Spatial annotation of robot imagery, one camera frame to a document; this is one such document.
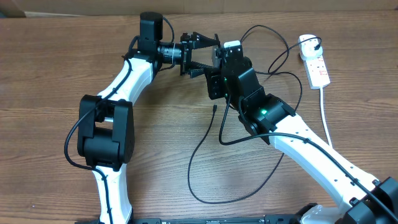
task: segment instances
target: power strip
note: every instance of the power strip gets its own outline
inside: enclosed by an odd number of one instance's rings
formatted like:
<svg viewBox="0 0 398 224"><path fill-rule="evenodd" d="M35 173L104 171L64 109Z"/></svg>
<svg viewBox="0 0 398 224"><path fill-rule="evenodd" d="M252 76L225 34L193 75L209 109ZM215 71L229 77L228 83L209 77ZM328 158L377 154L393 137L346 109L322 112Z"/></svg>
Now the power strip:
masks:
<svg viewBox="0 0 398 224"><path fill-rule="evenodd" d="M312 34L304 34L298 38L298 42L307 40L309 38L314 38L316 36ZM322 117L323 127L325 128L326 138L328 139L328 143L330 147L333 147L331 144L331 137L329 135L328 126L326 124L325 118L325 109L323 107L323 88L330 84L328 70L326 69L325 61L323 59L323 48L316 46L319 44L318 39L312 39L305 41L299 45L300 47L300 56L303 59L305 72L307 73L308 82L310 84L310 88L313 90L319 89L319 97L320 97L320 111Z"/></svg>

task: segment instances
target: wood grain surface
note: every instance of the wood grain surface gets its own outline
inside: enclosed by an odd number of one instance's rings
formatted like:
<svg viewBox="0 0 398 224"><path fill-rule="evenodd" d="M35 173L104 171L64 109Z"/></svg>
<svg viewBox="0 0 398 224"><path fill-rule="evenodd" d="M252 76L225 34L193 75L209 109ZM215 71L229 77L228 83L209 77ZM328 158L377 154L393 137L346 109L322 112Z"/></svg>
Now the wood grain surface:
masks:
<svg viewBox="0 0 398 224"><path fill-rule="evenodd" d="M384 180L398 178L398 13L273 12L167 16L177 38L197 31L224 41L240 39L254 24L279 31L294 44L299 35L323 38L331 85L325 108L335 149ZM95 95L119 73L138 16L0 20L0 223L73 223L100 214L93 174L63 156L67 132L84 94ZM170 39L165 26L164 40ZM256 70L267 70L283 50L276 35L255 30L243 43ZM211 49L194 59L211 62ZM319 92L309 89L299 50L281 71L303 82L298 113L325 139ZM134 106L136 145L127 166L134 216L159 218L251 217L294 213L309 202L333 206L326 192L287 156L255 196L227 205L205 205L188 191L187 166L218 105L215 122L192 165L192 186L204 200L252 192L269 175L280 152L260 140L234 146L218 142L224 100L211 101L205 77L181 77L179 67L157 74ZM291 76L259 75L267 93L295 105L299 85ZM236 112L224 139L247 136ZM84 164L70 143L73 160Z"/></svg>

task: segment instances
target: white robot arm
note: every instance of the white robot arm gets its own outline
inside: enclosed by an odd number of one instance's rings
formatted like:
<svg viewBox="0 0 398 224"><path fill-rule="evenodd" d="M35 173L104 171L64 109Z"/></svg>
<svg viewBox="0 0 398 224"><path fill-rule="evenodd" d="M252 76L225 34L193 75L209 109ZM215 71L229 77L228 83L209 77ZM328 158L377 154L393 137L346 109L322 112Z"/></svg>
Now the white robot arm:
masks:
<svg viewBox="0 0 398 224"><path fill-rule="evenodd" d="M160 42L161 22L160 14L154 12L141 14L141 41L138 49L133 52L130 46L129 52L125 55L127 57L123 69L109 87L98 93L98 96L86 95L80 103L80 120L75 125L80 123L79 155L86 158L89 168L94 167L104 174L93 171L101 200L101 216L97 223L133 222L126 180L126 166L134 147L132 106L142 90L152 82L162 62L173 65L179 63L180 74L188 72L191 77L204 72L209 97L212 100L228 97L228 103L232 99L231 104L239 111L240 121L253 136L264 133L293 134L311 140L330 155L328 157L313 145L288 136L272 135L263 138L266 143L286 153L303 167L337 205L336 208L323 208L320 205L312 207L300 216L299 223L326 224L336 223L338 220L342 220L339 223L344 224L373 223L373 221L393 223L390 221L398 220L393 214L398 213L398 183L392 178L380 183L373 175L354 166L311 131L302 118L281 99L271 94L265 95L264 87L258 83L251 61L243 57L239 41L228 42L224 47L220 47L217 37L216 40L212 40L194 33L194 35L183 34L180 44L165 44ZM206 65L191 62L192 49L212 45L219 47L215 49L214 54L217 60L213 61L220 64L204 70L203 67ZM113 130L95 127L95 122L102 121L113 122ZM66 154L65 156L72 165L83 167L73 164ZM347 173L344 173L342 168L348 170L348 175L356 179L347 178ZM363 189L358 187L358 183L361 183ZM377 200L380 198L382 202L373 203L376 201L374 198L368 200L370 191L373 197L377 197Z"/></svg>
<svg viewBox="0 0 398 224"><path fill-rule="evenodd" d="M112 95L109 99L114 101L126 100L130 101L133 105L136 102L141 91L152 82L153 71L152 64L143 59L130 58L127 59L131 63L132 72L127 80L120 86L117 93ZM112 92L121 80L126 76L129 70L129 65L125 61L119 75L105 90L101 91L98 96L105 97ZM105 118L105 121L112 122L113 118ZM132 206L129 202L127 195L127 180L126 180L126 167L127 164L122 164L118 171L114 171L110 167L96 166L107 177L109 189L109 204L112 212L113 223L127 224L129 223L132 215ZM108 208L106 206L106 192L102 176L93 171L97 181L99 199L101 201L101 216L99 220L104 224L109 224Z"/></svg>

